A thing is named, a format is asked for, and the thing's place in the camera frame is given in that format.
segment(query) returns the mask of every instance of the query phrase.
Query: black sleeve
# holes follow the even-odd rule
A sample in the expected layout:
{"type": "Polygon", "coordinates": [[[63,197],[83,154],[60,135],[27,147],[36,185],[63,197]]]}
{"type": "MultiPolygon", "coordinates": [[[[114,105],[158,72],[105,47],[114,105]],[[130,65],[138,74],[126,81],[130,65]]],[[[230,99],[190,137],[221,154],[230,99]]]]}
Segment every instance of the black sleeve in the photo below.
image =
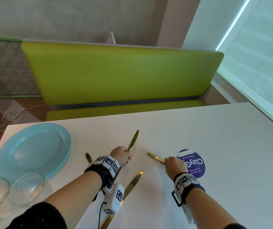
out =
{"type": "Polygon", "coordinates": [[[6,229],[67,229],[60,212],[46,202],[40,202],[16,217],[6,229]]]}
{"type": "Polygon", "coordinates": [[[238,223],[231,223],[227,225],[224,229],[247,229],[244,226],[238,224],[238,223]]]}

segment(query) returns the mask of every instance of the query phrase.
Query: wire mesh panel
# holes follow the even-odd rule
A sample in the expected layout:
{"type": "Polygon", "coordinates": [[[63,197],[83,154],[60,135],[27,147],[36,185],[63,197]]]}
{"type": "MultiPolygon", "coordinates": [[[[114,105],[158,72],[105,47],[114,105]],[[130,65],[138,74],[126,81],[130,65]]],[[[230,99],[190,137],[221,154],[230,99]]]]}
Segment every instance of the wire mesh panel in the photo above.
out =
{"type": "Polygon", "coordinates": [[[0,40],[0,96],[40,95],[21,42],[0,40]]]}

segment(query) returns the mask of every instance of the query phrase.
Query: round purple sticker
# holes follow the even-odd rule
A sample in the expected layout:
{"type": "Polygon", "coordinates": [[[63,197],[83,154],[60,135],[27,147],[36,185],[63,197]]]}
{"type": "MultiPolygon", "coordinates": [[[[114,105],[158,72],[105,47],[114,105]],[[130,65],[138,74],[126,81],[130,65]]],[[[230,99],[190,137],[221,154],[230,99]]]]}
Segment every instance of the round purple sticker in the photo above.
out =
{"type": "MultiPolygon", "coordinates": [[[[187,150],[188,149],[183,149],[179,152],[179,154],[187,150]]],[[[204,161],[199,154],[193,152],[191,154],[180,156],[179,158],[185,161],[188,168],[188,173],[194,175],[195,178],[200,178],[204,175],[204,172],[206,171],[206,166],[204,165],[204,161]]]]}

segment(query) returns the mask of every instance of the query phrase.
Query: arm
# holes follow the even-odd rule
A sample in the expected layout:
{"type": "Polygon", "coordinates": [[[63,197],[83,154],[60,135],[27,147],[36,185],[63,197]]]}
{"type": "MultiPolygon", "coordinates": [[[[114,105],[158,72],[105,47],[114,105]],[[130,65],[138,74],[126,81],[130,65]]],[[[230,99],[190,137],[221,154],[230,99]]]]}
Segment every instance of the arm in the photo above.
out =
{"type": "MultiPolygon", "coordinates": [[[[118,161],[120,166],[127,164],[131,159],[130,152],[127,152],[127,148],[123,146],[112,150],[110,155],[118,161]]],[[[88,171],[53,193],[44,202],[57,208],[65,219],[67,228],[74,229],[101,185],[102,180],[99,174],[88,171]]]]}
{"type": "MultiPolygon", "coordinates": [[[[171,180],[188,169],[183,160],[175,157],[165,159],[166,173],[171,180]]],[[[214,199],[200,188],[192,189],[186,197],[186,203],[198,229],[223,229],[237,221],[214,199]]]]}

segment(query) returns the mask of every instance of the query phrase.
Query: light strip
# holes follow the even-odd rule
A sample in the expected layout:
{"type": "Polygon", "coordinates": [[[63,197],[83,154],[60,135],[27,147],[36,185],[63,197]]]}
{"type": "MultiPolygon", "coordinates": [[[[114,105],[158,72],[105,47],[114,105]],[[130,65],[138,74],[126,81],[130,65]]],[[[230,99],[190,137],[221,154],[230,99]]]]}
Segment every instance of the light strip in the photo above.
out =
{"type": "Polygon", "coordinates": [[[241,7],[240,11],[238,12],[236,18],[234,19],[234,21],[232,22],[230,28],[228,29],[228,31],[226,32],[226,34],[224,35],[224,37],[222,38],[221,42],[219,43],[219,45],[217,46],[216,50],[219,49],[219,47],[222,45],[222,43],[224,42],[224,40],[226,39],[226,37],[228,36],[228,34],[230,33],[230,31],[233,29],[234,25],[236,24],[237,20],[239,19],[239,17],[241,16],[242,12],[244,11],[244,9],[246,8],[247,4],[249,3],[250,0],[246,0],[245,3],[243,4],[243,6],[241,7]]]}

